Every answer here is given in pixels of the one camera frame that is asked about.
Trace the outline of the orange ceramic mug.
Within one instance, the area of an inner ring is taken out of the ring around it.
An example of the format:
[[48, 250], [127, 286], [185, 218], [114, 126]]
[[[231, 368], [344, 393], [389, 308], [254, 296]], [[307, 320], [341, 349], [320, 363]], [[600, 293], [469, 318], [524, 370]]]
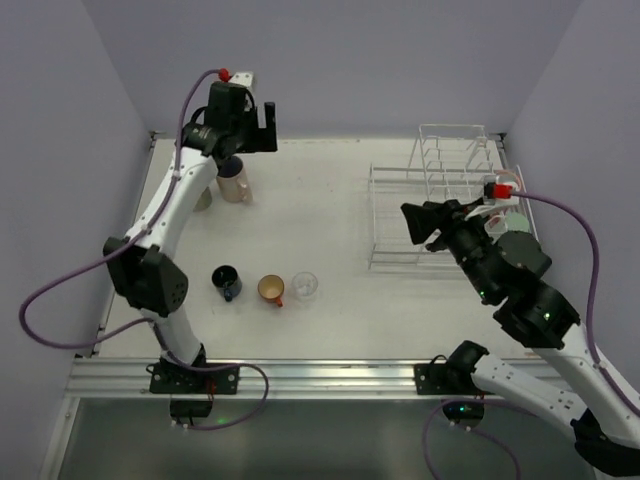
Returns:
[[283, 306], [282, 297], [285, 291], [285, 284], [280, 276], [275, 274], [265, 275], [259, 280], [257, 291], [264, 301], [275, 304], [278, 307]]

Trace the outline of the pale pink glossy mug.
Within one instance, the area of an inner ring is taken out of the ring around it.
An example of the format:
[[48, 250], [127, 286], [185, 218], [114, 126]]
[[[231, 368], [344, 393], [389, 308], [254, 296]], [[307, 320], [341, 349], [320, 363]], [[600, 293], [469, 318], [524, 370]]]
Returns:
[[252, 203], [253, 195], [244, 163], [232, 156], [218, 169], [216, 182], [221, 197], [229, 203]]

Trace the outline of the dark blue glazed mug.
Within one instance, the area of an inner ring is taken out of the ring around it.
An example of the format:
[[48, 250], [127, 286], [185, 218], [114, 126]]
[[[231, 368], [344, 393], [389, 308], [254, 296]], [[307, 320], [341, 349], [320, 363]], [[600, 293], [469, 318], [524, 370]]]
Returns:
[[231, 265], [217, 267], [211, 275], [211, 282], [226, 302], [232, 302], [243, 289], [239, 273]]

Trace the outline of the clear glass tumbler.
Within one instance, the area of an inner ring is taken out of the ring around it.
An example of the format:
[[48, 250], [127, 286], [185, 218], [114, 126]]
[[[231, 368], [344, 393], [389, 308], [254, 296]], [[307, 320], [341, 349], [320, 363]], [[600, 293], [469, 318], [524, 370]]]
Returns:
[[316, 298], [319, 281], [313, 273], [303, 271], [294, 275], [291, 285], [296, 299], [308, 302]]

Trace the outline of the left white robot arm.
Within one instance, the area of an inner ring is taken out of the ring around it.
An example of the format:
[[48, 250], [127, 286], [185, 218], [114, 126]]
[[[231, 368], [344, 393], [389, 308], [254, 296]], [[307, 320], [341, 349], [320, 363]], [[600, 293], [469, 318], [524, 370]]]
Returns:
[[170, 313], [141, 314], [113, 301], [103, 358], [192, 362], [421, 359], [456, 337], [473, 303], [450, 273], [372, 272], [373, 215], [367, 173], [394, 160], [395, 140], [285, 140], [274, 153], [247, 157], [254, 199], [215, 197], [194, 205], [214, 166], [184, 158], [163, 216], [131, 248], [177, 267], [185, 285], [167, 292]]

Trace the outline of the cream floral mug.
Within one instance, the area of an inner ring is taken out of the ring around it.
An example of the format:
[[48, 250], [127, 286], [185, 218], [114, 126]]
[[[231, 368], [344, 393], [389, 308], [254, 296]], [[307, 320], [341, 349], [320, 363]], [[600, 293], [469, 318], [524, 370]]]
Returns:
[[207, 210], [211, 206], [212, 200], [213, 200], [213, 197], [212, 197], [211, 188], [207, 186], [199, 196], [198, 200], [196, 201], [196, 204], [193, 207], [193, 211], [202, 212]]

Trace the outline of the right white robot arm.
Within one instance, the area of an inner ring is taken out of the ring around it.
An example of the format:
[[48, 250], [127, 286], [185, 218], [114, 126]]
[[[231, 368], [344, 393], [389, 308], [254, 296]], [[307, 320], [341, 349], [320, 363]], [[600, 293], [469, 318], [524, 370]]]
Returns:
[[449, 251], [481, 302], [495, 307], [502, 330], [547, 362], [564, 389], [517, 370], [465, 341], [449, 355], [444, 377], [456, 390], [496, 394], [546, 420], [574, 441], [579, 456], [618, 478], [639, 474], [639, 393], [607, 362], [588, 323], [543, 275], [552, 264], [528, 232], [492, 239], [484, 224], [498, 203], [480, 198], [403, 206], [410, 236]]

